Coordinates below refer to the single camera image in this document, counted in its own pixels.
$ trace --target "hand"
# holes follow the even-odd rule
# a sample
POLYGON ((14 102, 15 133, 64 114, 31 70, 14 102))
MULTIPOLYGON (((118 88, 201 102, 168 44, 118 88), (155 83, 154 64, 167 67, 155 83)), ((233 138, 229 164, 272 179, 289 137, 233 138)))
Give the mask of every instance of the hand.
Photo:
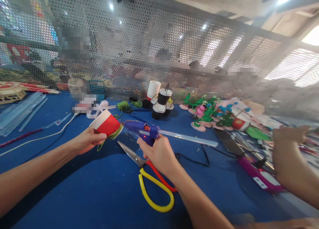
POLYGON ((106 134, 95 134, 92 127, 88 127, 74 139, 67 142, 78 155, 90 151, 95 145, 102 144, 107 138, 106 134))
POLYGON ((291 128, 281 125, 279 129, 273 130, 272 136, 275 143, 279 141, 291 141, 301 144, 305 141, 305 135, 309 129, 310 127, 307 125, 300 128, 291 128))
POLYGON ((176 167, 180 165, 175 158, 167 137, 159 135, 159 137, 155 140, 153 147, 148 145, 141 138, 137 140, 137 143, 143 151, 143 157, 151 160, 157 170, 165 176, 176 171, 176 167))

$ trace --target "black paper cup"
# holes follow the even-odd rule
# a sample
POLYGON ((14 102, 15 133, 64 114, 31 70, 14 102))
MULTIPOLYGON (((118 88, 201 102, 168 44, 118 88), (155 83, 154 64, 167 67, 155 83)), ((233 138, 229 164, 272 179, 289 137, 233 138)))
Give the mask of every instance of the black paper cup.
POLYGON ((172 96, 172 91, 170 91, 169 89, 166 90, 164 88, 161 88, 159 90, 159 99, 157 100, 157 102, 161 105, 166 105, 167 101, 169 100, 169 98, 172 96))
POLYGON ((152 108, 152 118, 159 120, 165 113, 166 106, 159 103, 155 103, 152 108))
POLYGON ((173 108, 174 108, 174 105, 172 103, 167 102, 166 103, 166 110, 164 112, 164 116, 168 116, 173 108))

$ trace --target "white wire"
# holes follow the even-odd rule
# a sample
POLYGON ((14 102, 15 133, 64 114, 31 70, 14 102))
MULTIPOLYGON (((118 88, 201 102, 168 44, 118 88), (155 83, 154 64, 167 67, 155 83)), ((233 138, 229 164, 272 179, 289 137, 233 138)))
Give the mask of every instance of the white wire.
POLYGON ((16 150, 16 149, 19 148, 19 147, 22 147, 23 145, 26 145, 26 144, 28 144, 28 143, 31 143, 31 142, 34 142, 34 141, 38 141, 38 140, 41 140, 41 139, 45 139, 45 138, 48 138, 48 137, 52 137, 52 136, 54 136, 54 135, 57 135, 57 134, 59 134, 59 133, 62 133, 63 130, 66 128, 66 126, 67 126, 69 123, 71 123, 71 121, 72 121, 72 120, 74 119, 74 117, 77 116, 77 115, 78 115, 78 113, 75 113, 75 114, 73 115, 73 117, 71 118, 71 120, 70 120, 66 125, 64 125, 64 127, 61 129, 61 131, 59 131, 59 132, 57 132, 57 133, 55 133, 55 134, 51 134, 51 135, 49 135, 49 136, 45 136, 45 137, 43 137, 43 138, 33 139, 33 140, 30 140, 30 141, 25 142, 25 143, 23 143, 23 144, 20 144, 19 146, 16 146, 15 148, 10 149, 10 150, 8 150, 8 151, 6 151, 6 152, 0 154, 0 157, 3 156, 3 155, 5 155, 5 154, 7 154, 7 153, 9 153, 9 152, 11 152, 11 151, 13 151, 13 150, 16 150))

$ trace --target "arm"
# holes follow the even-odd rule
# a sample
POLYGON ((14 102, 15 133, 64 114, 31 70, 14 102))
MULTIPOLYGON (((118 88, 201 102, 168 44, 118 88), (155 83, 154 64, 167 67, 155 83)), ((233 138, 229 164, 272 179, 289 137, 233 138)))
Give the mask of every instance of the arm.
POLYGON ((0 218, 64 164, 105 139, 106 134, 94 134, 88 128, 56 149, 0 174, 0 185, 4 185, 0 187, 0 218))
POLYGON ((319 177, 308 166, 298 147, 308 129, 306 126, 274 130, 272 157, 277 180, 291 193, 319 209, 319 177))
POLYGON ((157 170, 167 176, 177 188, 194 228, 211 228, 212 225, 216 228, 233 228, 178 163, 168 138, 160 135, 153 147, 141 138, 137 142, 144 152, 144 158, 149 158, 157 170))

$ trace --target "scissor blade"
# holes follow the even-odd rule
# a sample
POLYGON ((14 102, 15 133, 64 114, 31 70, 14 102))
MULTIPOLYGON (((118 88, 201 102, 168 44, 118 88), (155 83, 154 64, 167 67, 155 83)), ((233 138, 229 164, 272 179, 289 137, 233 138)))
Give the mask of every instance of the scissor blade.
POLYGON ((130 158, 136 162, 137 165, 139 165, 140 167, 144 164, 144 160, 142 160, 136 153, 134 153, 129 147, 127 147, 126 145, 124 145, 123 143, 121 143, 120 141, 117 141, 118 144, 121 146, 121 148, 126 152, 126 154, 128 156, 130 156, 130 158))

